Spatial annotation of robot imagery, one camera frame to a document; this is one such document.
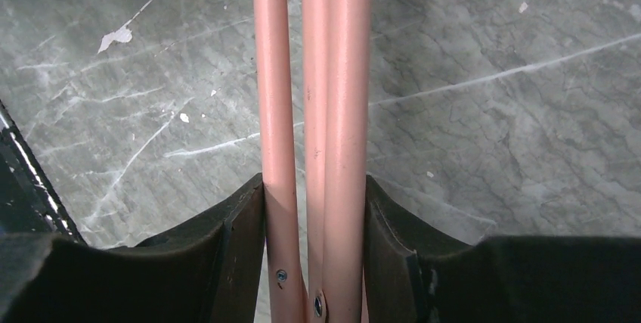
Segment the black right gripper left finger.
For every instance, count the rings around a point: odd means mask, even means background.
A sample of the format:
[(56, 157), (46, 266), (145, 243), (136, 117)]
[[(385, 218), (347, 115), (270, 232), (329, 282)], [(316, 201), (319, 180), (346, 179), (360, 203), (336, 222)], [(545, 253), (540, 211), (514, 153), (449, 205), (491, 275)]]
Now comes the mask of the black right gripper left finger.
[(251, 322), (265, 248), (254, 175), (215, 206), (133, 247), (56, 233), (1, 238), (3, 322)]

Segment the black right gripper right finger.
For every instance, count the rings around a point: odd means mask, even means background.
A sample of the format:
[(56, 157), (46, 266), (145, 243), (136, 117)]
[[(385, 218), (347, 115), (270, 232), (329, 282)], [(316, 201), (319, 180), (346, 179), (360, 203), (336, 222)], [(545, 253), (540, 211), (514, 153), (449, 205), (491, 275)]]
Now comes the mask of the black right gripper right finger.
[(468, 245), (367, 178), (371, 322), (638, 322), (637, 238), (493, 236)]

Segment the pink tripod music stand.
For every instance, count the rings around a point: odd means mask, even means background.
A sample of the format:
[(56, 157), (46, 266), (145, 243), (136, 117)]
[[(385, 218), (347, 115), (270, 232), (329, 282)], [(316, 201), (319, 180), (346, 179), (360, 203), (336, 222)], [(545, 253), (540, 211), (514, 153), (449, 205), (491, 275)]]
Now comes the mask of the pink tripod music stand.
[(308, 266), (301, 267), (287, 0), (253, 0), (271, 317), (366, 322), (371, 0), (301, 0)]

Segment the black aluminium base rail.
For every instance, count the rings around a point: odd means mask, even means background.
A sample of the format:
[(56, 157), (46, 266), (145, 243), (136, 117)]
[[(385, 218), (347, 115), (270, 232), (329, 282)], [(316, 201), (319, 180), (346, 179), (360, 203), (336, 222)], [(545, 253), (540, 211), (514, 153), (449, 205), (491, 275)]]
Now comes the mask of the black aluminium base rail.
[(1, 105), (1, 233), (56, 232), (85, 244), (35, 154)]

